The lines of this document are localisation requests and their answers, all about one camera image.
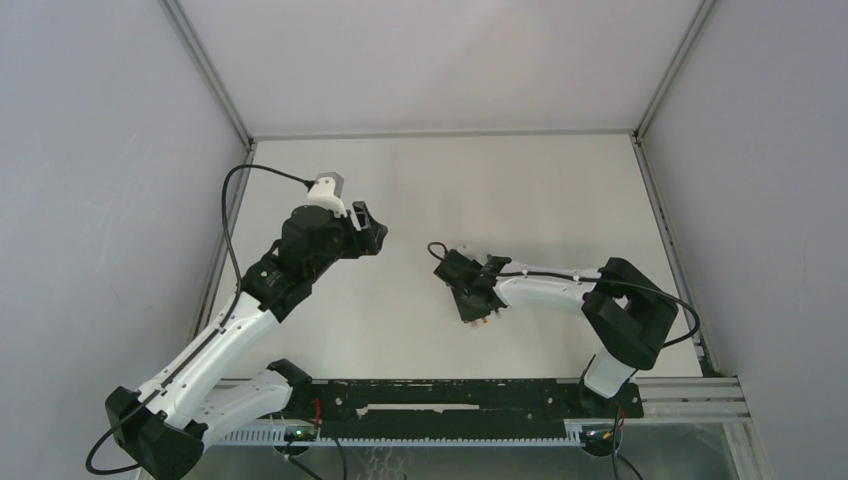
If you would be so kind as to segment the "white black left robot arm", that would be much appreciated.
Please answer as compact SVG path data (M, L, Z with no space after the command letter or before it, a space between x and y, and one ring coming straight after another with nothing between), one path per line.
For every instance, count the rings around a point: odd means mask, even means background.
M356 201L346 213L294 209L281 235L241 276L214 321L168 366L136 389L116 388L105 407L113 438L155 479L181 479L208 447L253 420L305 414L310 376L282 359L215 393L229 365L276 329L337 261L375 256L388 229Z

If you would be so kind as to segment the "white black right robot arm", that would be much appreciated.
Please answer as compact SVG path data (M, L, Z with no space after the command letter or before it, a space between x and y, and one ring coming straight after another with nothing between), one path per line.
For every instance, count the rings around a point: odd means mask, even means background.
M438 260L434 274L450 289L464 322L527 306L588 322L601 348L577 393L579 406L592 416L605 415L635 373L655 366L679 314L675 297L623 258L584 270L531 266L506 256L480 261L458 249Z

